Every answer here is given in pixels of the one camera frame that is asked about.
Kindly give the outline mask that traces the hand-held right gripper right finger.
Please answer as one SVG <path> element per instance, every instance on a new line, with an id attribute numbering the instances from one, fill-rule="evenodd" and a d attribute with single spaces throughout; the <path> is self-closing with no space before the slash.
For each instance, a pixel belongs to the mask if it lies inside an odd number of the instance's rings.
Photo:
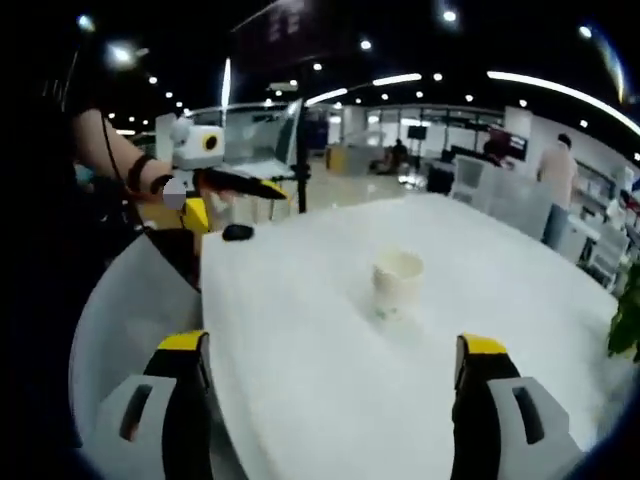
<path id="1" fill-rule="evenodd" d="M 500 342 L 457 337 L 454 390 L 453 479 L 563 479 L 583 457 L 566 410 Z"/>

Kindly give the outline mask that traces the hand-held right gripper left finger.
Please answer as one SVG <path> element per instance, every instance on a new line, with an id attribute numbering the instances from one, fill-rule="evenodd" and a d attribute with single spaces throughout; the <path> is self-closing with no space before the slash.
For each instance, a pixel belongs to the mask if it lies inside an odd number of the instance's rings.
<path id="1" fill-rule="evenodd" d="M 204 330 L 174 334 L 99 405 L 82 453 L 102 479 L 212 479 L 214 398 Z"/>

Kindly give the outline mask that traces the person's left hand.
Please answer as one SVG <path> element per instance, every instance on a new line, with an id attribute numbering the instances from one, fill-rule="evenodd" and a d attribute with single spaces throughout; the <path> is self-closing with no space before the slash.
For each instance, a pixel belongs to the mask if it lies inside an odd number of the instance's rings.
<path id="1" fill-rule="evenodd" d="M 142 180 L 139 180 L 137 183 L 129 186 L 128 189 L 136 199 L 148 202 L 162 202 L 164 187 L 173 178 L 174 176 L 172 174 L 163 174 L 150 182 L 144 183 Z"/>

